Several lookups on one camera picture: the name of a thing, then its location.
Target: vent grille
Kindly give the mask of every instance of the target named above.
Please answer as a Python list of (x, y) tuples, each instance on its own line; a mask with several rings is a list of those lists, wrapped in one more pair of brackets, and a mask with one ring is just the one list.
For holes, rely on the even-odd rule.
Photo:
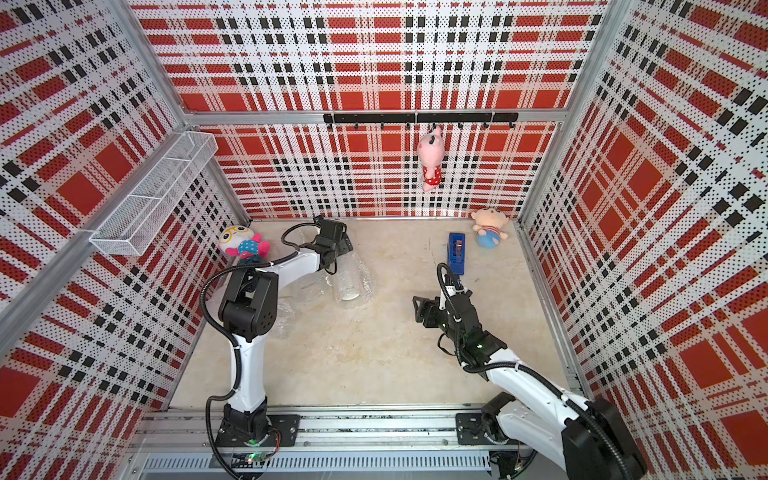
[[(205, 472), (216, 468), (209, 453), (152, 454), (144, 472)], [(488, 452), (281, 452), (263, 472), (489, 471)]]

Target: wire mesh basket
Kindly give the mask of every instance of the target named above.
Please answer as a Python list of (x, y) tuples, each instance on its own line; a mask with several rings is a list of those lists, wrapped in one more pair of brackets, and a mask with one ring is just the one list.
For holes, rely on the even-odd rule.
[(185, 131), (91, 235), (102, 253), (140, 256), (217, 150), (212, 134)]

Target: transparent plastic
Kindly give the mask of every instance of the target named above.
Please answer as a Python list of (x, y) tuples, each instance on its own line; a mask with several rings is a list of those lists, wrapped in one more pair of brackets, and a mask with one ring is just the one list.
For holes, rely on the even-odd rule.
[(270, 330), (270, 335), (285, 339), (296, 329), (296, 311), (291, 304), (291, 300), (286, 297), (277, 299), (277, 318)]
[(338, 270), (330, 276), (333, 299), (342, 308), (357, 308), (373, 298), (373, 275), (362, 258), (353, 250), (336, 261)]

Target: pink plush toy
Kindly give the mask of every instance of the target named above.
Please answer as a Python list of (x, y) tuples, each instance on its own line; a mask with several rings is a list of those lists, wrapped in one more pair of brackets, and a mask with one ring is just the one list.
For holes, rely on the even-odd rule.
[(261, 234), (248, 227), (233, 225), (221, 232), (219, 250), (230, 257), (241, 255), (246, 258), (256, 255), (263, 260), (270, 251), (270, 243), (261, 241)]
[(445, 143), (442, 139), (440, 127), (427, 133), (419, 139), (419, 146), (416, 148), (419, 160), (422, 161), (424, 172), (424, 191), (440, 185), (442, 181), (442, 170), (440, 165), (445, 156)]

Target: stuffed toy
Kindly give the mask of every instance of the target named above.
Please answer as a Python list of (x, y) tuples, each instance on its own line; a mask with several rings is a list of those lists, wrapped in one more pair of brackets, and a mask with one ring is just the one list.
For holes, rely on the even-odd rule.
[(442, 181), (442, 170), (440, 165), (445, 156), (445, 142), (442, 139), (442, 130), (436, 127), (435, 130), (427, 133), (419, 139), (419, 146), (416, 148), (419, 160), (422, 162), (424, 174), (424, 191), (440, 185)]
[(475, 225), (472, 229), (478, 233), (480, 247), (495, 248), (501, 240), (506, 240), (509, 235), (501, 231), (501, 228), (509, 223), (509, 219), (502, 212), (493, 208), (484, 208), (472, 212)]
[(230, 257), (239, 255), (246, 258), (256, 255), (263, 260), (270, 251), (270, 243), (261, 241), (261, 235), (248, 227), (233, 225), (221, 232), (219, 250)]

